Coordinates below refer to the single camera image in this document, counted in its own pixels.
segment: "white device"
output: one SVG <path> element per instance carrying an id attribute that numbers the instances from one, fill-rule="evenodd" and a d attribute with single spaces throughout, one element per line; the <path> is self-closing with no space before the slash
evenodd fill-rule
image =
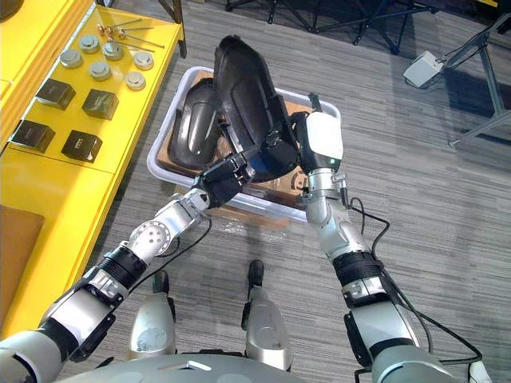
<path id="1" fill-rule="evenodd" d="M 311 113 L 307 118 L 307 137 L 313 152 L 337 160 L 343 158 L 340 119 L 322 112 Z"/>
<path id="2" fill-rule="evenodd" d="M 439 60 L 427 50 L 417 57 L 402 75 L 413 86 L 420 88 L 427 81 L 439 74 L 443 66 L 444 63 L 439 62 Z"/>

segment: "black shoe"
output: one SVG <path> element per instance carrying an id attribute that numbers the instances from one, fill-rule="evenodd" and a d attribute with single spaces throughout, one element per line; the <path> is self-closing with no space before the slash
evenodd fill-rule
<path id="1" fill-rule="evenodd" d="M 264 278 L 264 263 L 258 259 L 250 262 L 248 267 L 248 298 L 250 298 L 250 291 L 254 286 L 262 286 Z"/>
<path id="2" fill-rule="evenodd" d="M 170 287 L 168 284 L 168 275 L 164 270 L 160 270 L 154 274 L 153 278 L 153 293 L 166 293 L 168 294 Z"/>

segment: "cardboard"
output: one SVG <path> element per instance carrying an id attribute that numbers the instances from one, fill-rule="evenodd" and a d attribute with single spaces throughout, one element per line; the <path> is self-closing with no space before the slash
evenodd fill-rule
<path id="1" fill-rule="evenodd" d="M 0 325 L 44 223 L 42 215 L 0 205 Z"/>

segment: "brown cardboard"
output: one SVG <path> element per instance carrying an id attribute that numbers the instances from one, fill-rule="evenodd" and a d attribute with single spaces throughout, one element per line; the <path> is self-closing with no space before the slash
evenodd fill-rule
<path id="1" fill-rule="evenodd" d="M 200 81 L 200 79 L 205 77 L 212 77 L 212 74 L 205 71 L 198 72 L 193 84 L 196 84 Z M 288 101 L 285 102 L 285 105 L 289 115 L 294 112 L 306 111 L 310 113 L 312 111 L 312 109 L 307 106 L 298 105 Z M 160 151 L 156 155 L 156 162 L 163 169 L 167 169 L 171 172 L 175 172 L 183 176 L 195 177 L 195 175 L 198 173 L 197 171 L 183 168 L 173 163 L 169 157 L 168 144 L 170 142 L 171 136 L 172 130 L 169 129 L 169 132 L 165 137 L 163 144 L 161 145 Z M 230 152 L 231 149 L 229 148 L 228 142 L 225 140 L 225 138 L 219 138 L 215 160 L 224 158 Z M 290 172 L 285 176 L 278 178 L 277 180 L 265 182 L 262 184 L 246 184 L 243 187 L 243 193 L 275 203 L 280 203 L 289 207 L 299 208 L 296 205 L 296 196 L 301 193 L 301 188 L 305 186 L 306 182 L 307 177 L 302 172 L 302 169 L 297 167 L 293 172 Z"/>
<path id="2" fill-rule="evenodd" d="M 0 322 L 3 323 L 44 217 L 0 205 Z"/>

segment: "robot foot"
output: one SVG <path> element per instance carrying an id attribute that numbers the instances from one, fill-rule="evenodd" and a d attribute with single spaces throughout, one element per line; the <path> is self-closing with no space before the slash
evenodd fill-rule
<path id="1" fill-rule="evenodd" d="M 493 383 L 482 361 L 469 365 L 469 383 Z"/>
<path id="2" fill-rule="evenodd" d="M 248 296 L 247 299 L 250 300 L 250 292 L 254 286 L 263 286 L 263 278 L 264 278 L 264 263 L 259 261 L 258 259 L 254 259 L 250 262 L 250 266 L 248 267 Z"/>
<path id="3" fill-rule="evenodd" d="M 153 293 L 166 293 L 170 290 L 168 283 L 168 274 L 165 270 L 160 270 L 154 274 L 153 278 Z"/>

